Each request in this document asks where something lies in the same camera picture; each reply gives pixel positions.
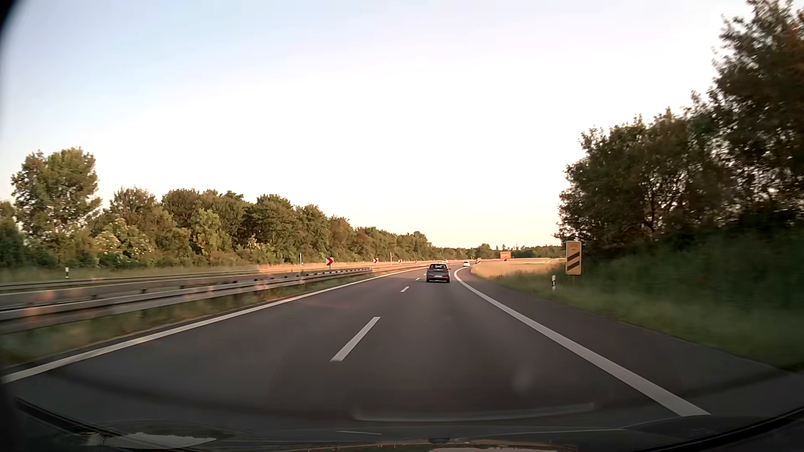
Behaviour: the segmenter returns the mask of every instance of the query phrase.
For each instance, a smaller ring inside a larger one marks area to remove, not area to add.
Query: asphalt road
[[[424,272],[299,298],[9,386],[94,424],[187,421],[245,432],[617,428],[804,405],[804,376],[509,290],[457,265],[449,284],[427,283]]]

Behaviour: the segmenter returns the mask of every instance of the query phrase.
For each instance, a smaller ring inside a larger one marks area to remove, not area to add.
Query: grass
[[[332,264],[334,269],[344,269],[360,266],[374,266],[371,262],[335,262]],[[388,262],[380,262],[378,268],[392,266]],[[232,270],[260,270],[261,272],[290,272],[299,269],[313,270],[325,269],[323,263],[305,264],[277,264],[277,265],[238,265],[238,266],[205,266],[205,267],[146,267],[140,269],[70,269],[71,279],[90,279],[94,277],[146,277],[146,276],[165,276],[172,274],[187,273],[210,273],[224,272]],[[23,268],[23,269],[0,269],[0,283],[18,281],[50,281],[64,279],[64,269],[42,269],[42,268]]]
[[[160,306],[0,335],[0,362],[7,366],[30,363],[65,351],[76,350],[173,323],[222,314],[295,295],[308,294],[316,290],[360,281],[380,274],[390,273],[391,271],[395,271],[395,269],[308,282],[298,286],[277,287],[259,292]]]
[[[511,265],[512,272],[489,278],[625,323],[802,371],[804,272],[796,264],[800,256],[801,233],[713,237],[683,252],[660,249],[585,261],[585,274],[575,281],[564,274],[562,265],[542,272],[516,271]]]

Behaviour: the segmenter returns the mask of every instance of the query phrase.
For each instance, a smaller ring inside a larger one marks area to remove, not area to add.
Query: gray car
[[[449,282],[449,267],[447,264],[430,264],[427,268],[427,282],[430,281],[447,281]]]

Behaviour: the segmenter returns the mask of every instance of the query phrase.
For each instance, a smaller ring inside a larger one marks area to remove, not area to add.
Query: sky
[[[81,146],[98,195],[276,193],[436,246],[557,244],[580,133],[689,105],[742,0],[39,0],[0,42],[0,199]]]

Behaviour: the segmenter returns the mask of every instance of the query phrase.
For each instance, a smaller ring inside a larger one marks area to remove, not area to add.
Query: orange sign
[[[580,274],[580,242],[567,240],[567,274]]]

